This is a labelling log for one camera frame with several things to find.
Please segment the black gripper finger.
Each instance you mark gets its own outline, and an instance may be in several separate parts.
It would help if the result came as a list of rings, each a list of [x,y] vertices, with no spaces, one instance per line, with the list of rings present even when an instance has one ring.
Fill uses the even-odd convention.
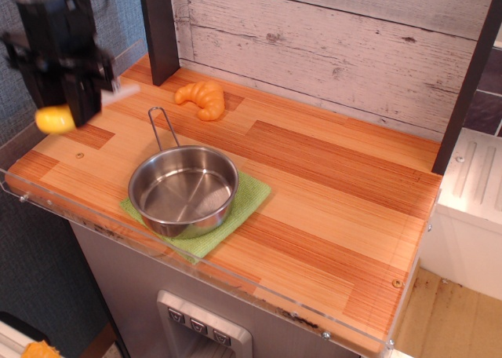
[[[45,108],[66,104],[64,88],[58,76],[21,68],[24,84],[27,87],[36,108]]]
[[[62,86],[75,126],[84,126],[101,111],[101,92],[83,75],[65,75]]]

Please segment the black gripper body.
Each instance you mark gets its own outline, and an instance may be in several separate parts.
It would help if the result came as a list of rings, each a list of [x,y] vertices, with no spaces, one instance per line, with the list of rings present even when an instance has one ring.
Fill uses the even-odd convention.
[[[22,31],[4,32],[12,66],[25,75],[81,75],[97,89],[116,86],[113,57],[95,43],[90,0],[14,0]]]

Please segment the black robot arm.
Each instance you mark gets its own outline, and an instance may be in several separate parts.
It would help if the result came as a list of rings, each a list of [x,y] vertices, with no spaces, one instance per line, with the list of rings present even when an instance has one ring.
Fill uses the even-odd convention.
[[[102,92],[117,88],[114,59],[95,42],[91,1],[13,1],[24,29],[1,40],[35,103],[36,126],[57,134],[84,126],[100,113]]]

